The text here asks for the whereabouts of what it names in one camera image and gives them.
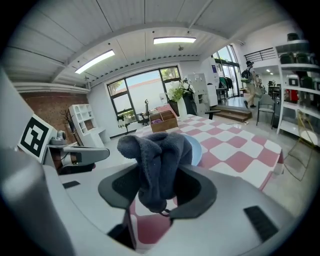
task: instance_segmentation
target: pink and white checkered tablecloth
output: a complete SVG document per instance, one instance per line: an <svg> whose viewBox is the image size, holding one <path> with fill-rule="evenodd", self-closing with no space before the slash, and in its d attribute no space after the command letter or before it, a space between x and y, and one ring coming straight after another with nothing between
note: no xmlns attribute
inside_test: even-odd
<svg viewBox="0 0 320 256"><path fill-rule="evenodd" d="M188 114L178 127L167 130L187 134L200 142L202 159L199 167L241 177L262 190L274 172L281 174L284 157L281 147L266 138L254 135L232 125ZM139 137L151 134L151 126L135 132ZM167 209L177 207L175 199L168 200ZM145 208L138 196L130 206L130 216L137 250L150 249L170 228L169 218L154 214Z"/></svg>

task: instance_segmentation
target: light blue bowl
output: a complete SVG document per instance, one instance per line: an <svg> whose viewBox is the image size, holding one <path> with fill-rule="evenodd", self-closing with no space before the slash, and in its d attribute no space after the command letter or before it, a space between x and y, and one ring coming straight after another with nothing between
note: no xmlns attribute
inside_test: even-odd
<svg viewBox="0 0 320 256"><path fill-rule="evenodd" d="M202 148L200 142L197 141L194 137L191 137L186 134L182 134L192 146L192 162L193 166L197 166L202 158Z"/></svg>

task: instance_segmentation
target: potted plant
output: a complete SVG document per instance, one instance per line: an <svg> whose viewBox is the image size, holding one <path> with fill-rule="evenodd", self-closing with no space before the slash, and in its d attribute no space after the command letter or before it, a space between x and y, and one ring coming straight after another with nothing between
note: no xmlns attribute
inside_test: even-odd
<svg viewBox="0 0 320 256"><path fill-rule="evenodd" d="M170 85L171 88L167 91L169 103L176 114L180 116L180 119L184 120L187 118L185 101L189 103L187 104L188 107L191 106L191 109L193 110L192 101L194 99L194 88L188 83L187 79L184 79L183 81L172 81Z"/></svg>

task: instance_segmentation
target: floor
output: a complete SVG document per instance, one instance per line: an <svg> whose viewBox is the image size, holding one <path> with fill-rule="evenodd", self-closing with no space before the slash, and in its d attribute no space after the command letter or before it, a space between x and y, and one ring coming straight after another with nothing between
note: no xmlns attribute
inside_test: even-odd
<svg viewBox="0 0 320 256"><path fill-rule="evenodd" d="M236 106L236 107L245 107L243 97L231 98L227 101L226 105ZM279 144L282 147L284 157L288 155L290 149L295 145L298 137L281 131L277 135L277 129L271 129L271 115L268 113L260 113L260 121L258 126L256 126L257 121L257 110L251 109L252 118L248 120L248 124L238 123L234 120L227 118L214 116L213 118L219 122L233 125L237 128L246 130L253 134L267 138L270 141L273 141ZM124 158L117 150L119 137L112 139L105 146L110 150L110 157L97 162L96 168L108 168L124 163L135 162L133 159ZM293 151L295 156L299 156L304 164L307 163L311 150L299 144ZM302 181L294 178L287 168L284 169L284 173L281 175L273 175L268 181L266 186L263 189L263 192L277 201L280 205L285 207L291 214L295 217L303 214L306 206L310 202L313 193L318 188L319 181L319 170L318 167L318 157L320 156L319 151L313 151L312 157L308 166L308 169L302 167L302 165L295 160L295 158L288 156L284 163L292 174L297 178L302 179Z"/></svg>

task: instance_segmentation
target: gray cloth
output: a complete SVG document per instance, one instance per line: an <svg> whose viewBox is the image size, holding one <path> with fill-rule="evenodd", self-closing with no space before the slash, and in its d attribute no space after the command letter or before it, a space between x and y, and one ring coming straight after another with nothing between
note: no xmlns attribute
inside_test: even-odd
<svg viewBox="0 0 320 256"><path fill-rule="evenodd" d="M192 146L186 137L175 132L156 132L146 137L128 135L119 139L117 149L138 163L141 203L153 213L164 211L166 200L175 196L178 165L192 162Z"/></svg>

